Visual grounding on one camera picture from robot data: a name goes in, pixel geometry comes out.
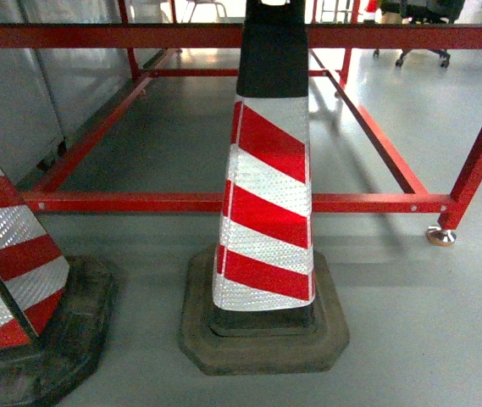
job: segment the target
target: red metal frame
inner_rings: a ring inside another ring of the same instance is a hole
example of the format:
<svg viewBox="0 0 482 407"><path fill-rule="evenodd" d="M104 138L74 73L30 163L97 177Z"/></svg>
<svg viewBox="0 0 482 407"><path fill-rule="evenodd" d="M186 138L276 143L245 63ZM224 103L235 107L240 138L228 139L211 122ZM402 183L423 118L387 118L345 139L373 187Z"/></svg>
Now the red metal frame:
<svg viewBox="0 0 482 407"><path fill-rule="evenodd" d="M126 6L125 0L118 1L120 18L122 19L122 23L129 24L130 20L128 19L128 8ZM128 53L128 61L130 62L131 79L135 81L141 74L141 72L139 71L139 64L137 63L136 53L133 48L126 48L126 51Z"/></svg>
<svg viewBox="0 0 482 407"><path fill-rule="evenodd" d="M467 48L482 49L482 26L310 25L311 47ZM0 47L239 47L240 25L0 25ZM132 92L113 113L73 146L23 196L37 212L219 212L222 193L205 192L58 192L58 189L154 78L168 76L233 76L237 70L165 70L168 50L142 70ZM440 213L440 225L455 229L482 181L482 129L450 194L428 193L391 141L363 106L346 91L347 66L340 77L322 64L311 75L327 76L353 112L369 140L396 178L403 194L359 193L313 195L314 212Z"/></svg>
<svg viewBox="0 0 482 407"><path fill-rule="evenodd" d="M307 25L310 48L482 49L482 25ZM0 24L0 48L239 48L240 24Z"/></svg>

